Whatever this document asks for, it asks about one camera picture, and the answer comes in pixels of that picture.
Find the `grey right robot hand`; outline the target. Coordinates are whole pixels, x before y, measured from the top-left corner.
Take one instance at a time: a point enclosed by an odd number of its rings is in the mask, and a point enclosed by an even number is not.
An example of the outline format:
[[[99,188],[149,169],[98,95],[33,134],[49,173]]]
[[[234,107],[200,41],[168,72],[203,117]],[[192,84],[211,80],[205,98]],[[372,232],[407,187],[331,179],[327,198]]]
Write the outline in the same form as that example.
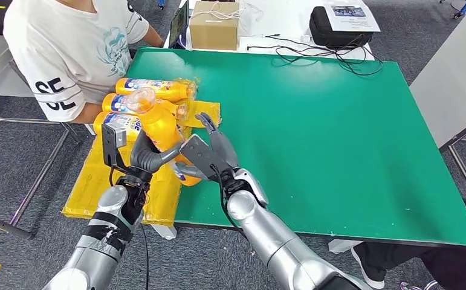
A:
[[[176,167],[184,175],[219,182],[223,171],[238,166],[238,156],[229,139],[218,130],[210,116],[202,112],[195,117],[204,125],[209,142],[206,143],[197,134],[191,135],[180,148],[180,154],[190,164],[177,161]]]

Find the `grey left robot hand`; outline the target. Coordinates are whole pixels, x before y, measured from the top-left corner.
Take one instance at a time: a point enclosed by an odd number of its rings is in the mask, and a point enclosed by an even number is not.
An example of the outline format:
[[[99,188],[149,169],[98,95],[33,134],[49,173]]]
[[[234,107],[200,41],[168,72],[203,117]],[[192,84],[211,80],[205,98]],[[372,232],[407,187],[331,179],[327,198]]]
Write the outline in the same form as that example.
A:
[[[159,151],[153,141],[141,130],[134,142],[130,154],[130,165],[149,173],[156,172],[161,166],[180,154],[183,141],[177,141],[165,151]]]

